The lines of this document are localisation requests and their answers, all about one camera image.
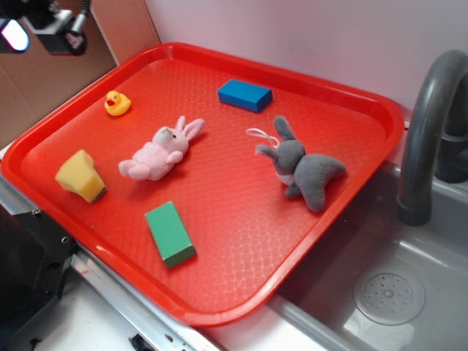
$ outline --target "white loop tag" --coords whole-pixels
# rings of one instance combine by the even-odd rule
[[[268,135],[266,132],[262,131],[261,129],[248,128],[246,130],[246,134],[251,135],[252,137],[261,137],[263,139],[266,139],[268,140],[268,142],[273,148],[278,148],[279,140],[275,137],[272,137],[271,135]]]

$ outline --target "faucet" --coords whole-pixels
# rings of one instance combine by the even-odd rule
[[[437,58],[416,101],[401,165],[401,222],[429,222],[434,176],[448,183],[468,179],[468,55],[460,50]]]

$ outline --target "gray stuffed bunny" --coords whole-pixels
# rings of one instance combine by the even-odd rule
[[[332,178],[344,175],[346,167],[333,157],[322,154],[306,155],[306,149],[296,140],[285,117],[275,117],[274,126],[283,142],[276,150],[258,145],[256,153],[273,161],[278,178],[288,185],[284,191],[287,197],[302,195],[311,211],[323,211],[325,186]]]

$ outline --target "yellow rubber duck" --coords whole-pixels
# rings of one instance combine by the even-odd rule
[[[132,101],[115,90],[109,91],[106,96],[104,107],[112,116],[120,116],[128,111]]]

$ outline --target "stuffed animal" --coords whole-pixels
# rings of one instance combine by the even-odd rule
[[[201,118],[185,125],[185,117],[177,120],[175,128],[162,127],[132,157],[118,164],[123,176],[136,181],[158,181],[163,178],[176,163],[184,158],[189,149],[189,141],[203,128],[205,121]]]
[[[322,154],[306,154],[302,143],[296,140],[290,125],[283,116],[274,119],[274,126],[283,139],[276,149],[258,145],[256,154],[273,161],[281,182],[288,185],[287,197],[303,196],[307,207],[313,212],[325,208],[325,186],[332,178],[346,173],[344,164],[333,157]]]

